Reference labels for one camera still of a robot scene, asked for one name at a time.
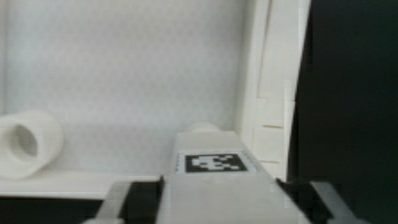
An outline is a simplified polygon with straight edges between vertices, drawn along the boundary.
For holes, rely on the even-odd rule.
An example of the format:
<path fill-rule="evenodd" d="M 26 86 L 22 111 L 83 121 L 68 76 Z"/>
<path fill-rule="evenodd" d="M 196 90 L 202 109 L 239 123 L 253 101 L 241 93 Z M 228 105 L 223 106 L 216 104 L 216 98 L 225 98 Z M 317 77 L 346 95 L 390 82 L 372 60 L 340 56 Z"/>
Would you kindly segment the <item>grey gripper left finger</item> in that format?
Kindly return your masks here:
<path fill-rule="evenodd" d="M 154 224 L 163 181 L 116 182 L 95 216 L 81 224 Z"/>

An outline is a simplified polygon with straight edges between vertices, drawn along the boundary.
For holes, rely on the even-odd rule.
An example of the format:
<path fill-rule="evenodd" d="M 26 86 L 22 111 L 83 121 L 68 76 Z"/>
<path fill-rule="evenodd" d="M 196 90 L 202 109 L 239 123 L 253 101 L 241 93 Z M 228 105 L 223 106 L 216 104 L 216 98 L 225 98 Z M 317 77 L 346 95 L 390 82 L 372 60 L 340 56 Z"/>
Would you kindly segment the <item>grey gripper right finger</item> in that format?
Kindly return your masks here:
<path fill-rule="evenodd" d="M 276 180 L 276 184 L 310 224 L 367 224 L 355 216 L 328 182 Z"/>

